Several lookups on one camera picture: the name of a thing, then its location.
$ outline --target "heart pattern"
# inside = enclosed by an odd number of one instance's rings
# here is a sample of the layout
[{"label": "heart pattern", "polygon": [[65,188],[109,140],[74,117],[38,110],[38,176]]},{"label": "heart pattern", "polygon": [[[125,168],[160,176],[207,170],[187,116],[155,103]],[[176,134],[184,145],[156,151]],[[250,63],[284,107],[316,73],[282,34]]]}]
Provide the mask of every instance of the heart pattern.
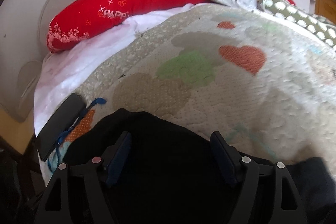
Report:
[{"label": "heart pattern", "polygon": [[230,21],[222,21],[217,25],[217,27],[222,29],[234,29],[236,25],[234,25]]},{"label": "heart pattern", "polygon": [[258,73],[266,62],[265,53],[257,47],[225,45],[221,46],[218,51],[223,58],[245,69],[253,76]]}]

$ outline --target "blue cord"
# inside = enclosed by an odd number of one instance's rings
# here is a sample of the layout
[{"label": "blue cord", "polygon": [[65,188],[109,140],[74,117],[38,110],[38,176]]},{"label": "blue cord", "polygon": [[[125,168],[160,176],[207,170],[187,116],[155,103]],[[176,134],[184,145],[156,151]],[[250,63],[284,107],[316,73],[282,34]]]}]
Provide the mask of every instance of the blue cord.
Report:
[{"label": "blue cord", "polygon": [[61,159],[61,153],[59,151],[59,146],[63,143],[63,141],[65,140],[65,138],[71,133],[71,131],[73,131],[73,129],[80,123],[80,121],[85,117],[85,115],[89,112],[89,110],[94,107],[96,104],[99,104],[99,105],[103,105],[106,103],[106,100],[103,99],[103,98],[95,98],[93,100],[93,102],[87,107],[85,108],[78,116],[77,120],[74,122],[74,124],[72,126],[70,126],[70,128],[66,131],[63,131],[57,138],[57,141],[55,142],[55,148],[56,148],[56,157],[57,157],[57,165],[55,167],[55,169],[53,169],[51,167],[51,163],[49,161],[49,158],[48,158],[48,169],[51,173],[54,173],[57,166],[59,165],[59,161]]}]

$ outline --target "white cross pattern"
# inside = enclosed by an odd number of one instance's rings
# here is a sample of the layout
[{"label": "white cross pattern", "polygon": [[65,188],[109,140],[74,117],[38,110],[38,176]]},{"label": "white cross pattern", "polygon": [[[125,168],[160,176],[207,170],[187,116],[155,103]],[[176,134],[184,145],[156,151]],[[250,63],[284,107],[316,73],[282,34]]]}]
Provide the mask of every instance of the white cross pattern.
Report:
[{"label": "white cross pattern", "polygon": [[100,6],[100,10],[99,10],[98,12],[100,12],[100,11],[104,12],[104,9],[105,9],[105,8],[106,8],[106,7],[103,7],[103,8],[102,8],[102,7]]}]

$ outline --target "metal screw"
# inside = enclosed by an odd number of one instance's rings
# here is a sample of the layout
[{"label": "metal screw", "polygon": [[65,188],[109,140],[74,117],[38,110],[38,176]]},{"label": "metal screw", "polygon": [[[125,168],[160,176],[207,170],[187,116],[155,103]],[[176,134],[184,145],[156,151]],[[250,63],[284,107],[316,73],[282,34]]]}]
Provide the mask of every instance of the metal screw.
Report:
[{"label": "metal screw", "polygon": [[67,167],[67,164],[65,164],[65,163],[61,163],[61,164],[58,166],[58,169],[63,170],[63,169],[65,169],[66,167]]},{"label": "metal screw", "polygon": [[251,162],[251,159],[249,157],[242,157],[241,160],[246,164]]},{"label": "metal screw", "polygon": [[283,169],[285,168],[285,165],[280,161],[280,162],[277,162],[277,167],[279,167],[280,169]]},{"label": "metal screw", "polygon": [[94,164],[98,164],[98,163],[100,163],[100,162],[101,162],[101,157],[94,157],[94,158],[92,159],[92,162],[93,162]]}]

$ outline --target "black cloth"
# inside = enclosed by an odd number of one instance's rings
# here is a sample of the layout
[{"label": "black cloth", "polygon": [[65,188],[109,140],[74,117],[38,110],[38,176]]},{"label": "black cloth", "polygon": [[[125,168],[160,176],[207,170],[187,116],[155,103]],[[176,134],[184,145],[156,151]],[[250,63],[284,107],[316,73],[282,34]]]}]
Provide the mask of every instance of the black cloth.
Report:
[{"label": "black cloth", "polygon": [[[227,219],[239,189],[225,184],[210,143],[147,112],[119,109],[104,117],[70,145],[63,162],[84,164],[102,155],[123,131],[132,134],[132,147],[117,185],[107,192],[120,224],[223,223]],[[251,158],[272,165],[268,160]],[[325,219],[329,205],[335,203],[335,185],[321,159],[287,168],[309,223]]]}]

